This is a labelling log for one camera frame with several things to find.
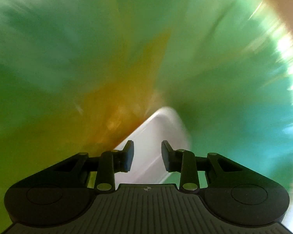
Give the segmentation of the red rectangular food tray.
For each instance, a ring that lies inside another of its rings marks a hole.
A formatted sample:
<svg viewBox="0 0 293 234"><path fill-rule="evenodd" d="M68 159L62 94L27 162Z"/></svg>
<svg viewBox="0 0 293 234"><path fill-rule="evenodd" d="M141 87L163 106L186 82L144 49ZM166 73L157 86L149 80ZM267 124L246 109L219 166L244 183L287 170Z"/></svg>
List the red rectangular food tray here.
<svg viewBox="0 0 293 234"><path fill-rule="evenodd" d="M125 138L116 150L121 150L127 141L134 142L134 158L131 170L127 173L116 173L115 184L160 184L170 173L166 171L161 144L168 141L173 149L190 148L189 137L185 126L170 107L163 107L152 114L141 126Z"/></svg>

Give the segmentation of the green trash bin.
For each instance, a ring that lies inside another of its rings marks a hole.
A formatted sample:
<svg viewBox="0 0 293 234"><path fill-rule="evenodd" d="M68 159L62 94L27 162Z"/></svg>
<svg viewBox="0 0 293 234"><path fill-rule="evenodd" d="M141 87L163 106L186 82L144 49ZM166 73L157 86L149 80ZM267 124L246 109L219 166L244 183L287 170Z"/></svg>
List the green trash bin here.
<svg viewBox="0 0 293 234"><path fill-rule="evenodd" d="M293 182L293 38L268 0L0 0L0 232L14 182L173 108L196 153Z"/></svg>

